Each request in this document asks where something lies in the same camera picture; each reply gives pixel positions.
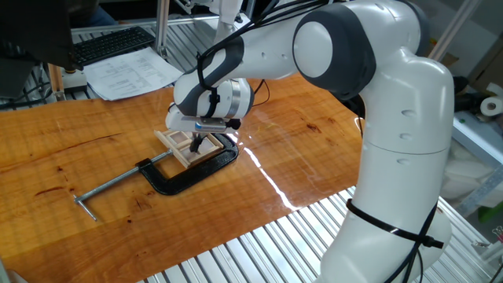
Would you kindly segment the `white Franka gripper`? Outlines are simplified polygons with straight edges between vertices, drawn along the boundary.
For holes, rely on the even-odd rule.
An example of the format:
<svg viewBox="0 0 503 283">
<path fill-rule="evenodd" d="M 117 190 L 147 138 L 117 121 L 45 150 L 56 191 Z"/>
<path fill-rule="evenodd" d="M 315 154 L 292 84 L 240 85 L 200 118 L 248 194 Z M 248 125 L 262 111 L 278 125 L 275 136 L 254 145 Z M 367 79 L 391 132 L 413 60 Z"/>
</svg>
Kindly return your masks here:
<svg viewBox="0 0 503 283">
<path fill-rule="evenodd" d="M 185 116 L 176 105 L 171 105 L 165 120 L 166 127 L 171 131 L 183 131 L 193 133 L 217 133 L 228 134 L 235 131 L 229 125 L 229 120 L 223 118 L 203 118 L 197 116 Z M 204 140 L 202 134 L 193 136 L 189 151 L 195 153 Z"/>
</svg>

